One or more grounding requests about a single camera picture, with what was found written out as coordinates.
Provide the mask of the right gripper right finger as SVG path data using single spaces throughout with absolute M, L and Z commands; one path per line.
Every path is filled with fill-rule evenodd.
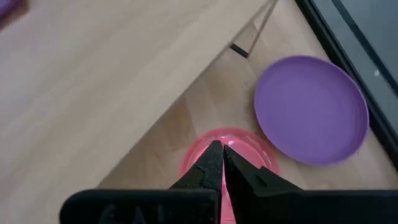
M 259 169 L 229 146 L 224 146 L 224 172 L 228 190 L 302 191 L 288 180 L 262 166 Z

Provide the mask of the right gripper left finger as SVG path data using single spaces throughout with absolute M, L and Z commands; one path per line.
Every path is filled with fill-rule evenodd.
M 221 190 L 223 178 L 223 145 L 212 141 L 191 168 L 170 188 Z

